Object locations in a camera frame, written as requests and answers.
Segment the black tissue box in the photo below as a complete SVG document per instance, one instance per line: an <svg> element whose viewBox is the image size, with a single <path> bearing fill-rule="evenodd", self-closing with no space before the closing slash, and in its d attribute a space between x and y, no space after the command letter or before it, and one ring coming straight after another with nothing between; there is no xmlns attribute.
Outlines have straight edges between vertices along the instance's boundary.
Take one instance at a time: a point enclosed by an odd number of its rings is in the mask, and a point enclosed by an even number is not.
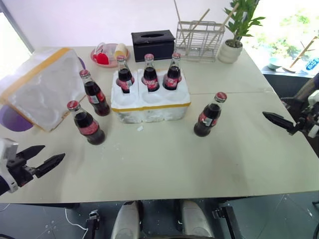
<svg viewBox="0 0 319 239"><path fill-rule="evenodd" d="M155 60L170 59L174 51L174 40L170 30L132 32L135 61L144 61L148 53Z"/></svg>

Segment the floor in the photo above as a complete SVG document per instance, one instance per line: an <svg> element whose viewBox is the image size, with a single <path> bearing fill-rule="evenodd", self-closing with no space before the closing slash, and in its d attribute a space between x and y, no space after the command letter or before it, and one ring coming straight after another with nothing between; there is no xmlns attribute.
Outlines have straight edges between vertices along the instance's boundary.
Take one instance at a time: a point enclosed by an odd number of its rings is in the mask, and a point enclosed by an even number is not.
<svg viewBox="0 0 319 239"><path fill-rule="evenodd" d="M224 205L234 208L244 239L307 239L312 238L319 223L319 210L312 205L318 200L319 192L309 192L243 198ZM216 201L196 199L195 202L212 224L215 237L229 239L226 221L212 217L211 209ZM108 239L122 204L83 203L77 209L67 210L67 214L71 222L85 226L89 212L98 209L101 228L96 239ZM143 205L142 237L180 234L174 226L173 200L148 200ZM81 239L83 236L83 230L68 224L63 208L11 204L1 211L5 206L0 204L0 234L15 239Z"/></svg>

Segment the table surface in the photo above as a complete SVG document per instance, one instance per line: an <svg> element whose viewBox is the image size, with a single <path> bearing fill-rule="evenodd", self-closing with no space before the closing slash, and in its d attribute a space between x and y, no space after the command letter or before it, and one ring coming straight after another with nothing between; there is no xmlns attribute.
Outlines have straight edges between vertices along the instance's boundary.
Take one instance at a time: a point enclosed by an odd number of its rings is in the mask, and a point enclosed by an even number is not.
<svg viewBox="0 0 319 239"><path fill-rule="evenodd" d="M110 100L115 69L95 66L89 59L93 47L74 49ZM135 63L130 50L130 69L142 68L144 63ZM169 60L155 65L167 68ZM270 111L292 120L245 51L232 65L182 61L181 67L191 93L181 120L123 124L114 113L97 116L85 98L82 107L107 133L99 146L79 134L71 115L50 133L36 127L12 132L1 126L1 136L19 142L19 150L46 145L30 166L54 154L66 156L50 173L2 195L0 202L238 197L319 189L319 161L305 137L288 135L262 115ZM218 91L228 93L218 124L207 137L197 137L193 125ZM140 125L144 130L137 131Z"/></svg>

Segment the yellow tape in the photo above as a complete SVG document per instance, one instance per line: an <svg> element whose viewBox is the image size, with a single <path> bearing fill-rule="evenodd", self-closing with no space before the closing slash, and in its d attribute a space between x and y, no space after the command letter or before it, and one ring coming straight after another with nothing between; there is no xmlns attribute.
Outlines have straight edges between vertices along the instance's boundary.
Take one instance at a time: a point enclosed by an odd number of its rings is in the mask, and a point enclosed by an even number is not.
<svg viewBox="0 0 319 239"><path fill-rule="evenodd" d="M42 71L44 68L48 67L55 61L57 61L61 56L63 56L70 48L61 48L57 52L55 52L52 56L42 61L39 65L34 67L24 76L21 76L16 82L10 85L1 95L1 98L5 101L8 100L9 96L12 95L17 89L19 89L23 84L27 83L31 80L36 74Z"/></svg>
<svg viewBox="0 0 319 239"><path fill-rule="evenodd" d="M147 111L147 110L157 110L157 109L166 109L166 108L177 108L177 107L187 107L189 103L178 104L178 105L164 105L164 106L145 106L139 108L129 108L129 109L116 109L112 108L114 112L127 112L127 111Z"/></svg>

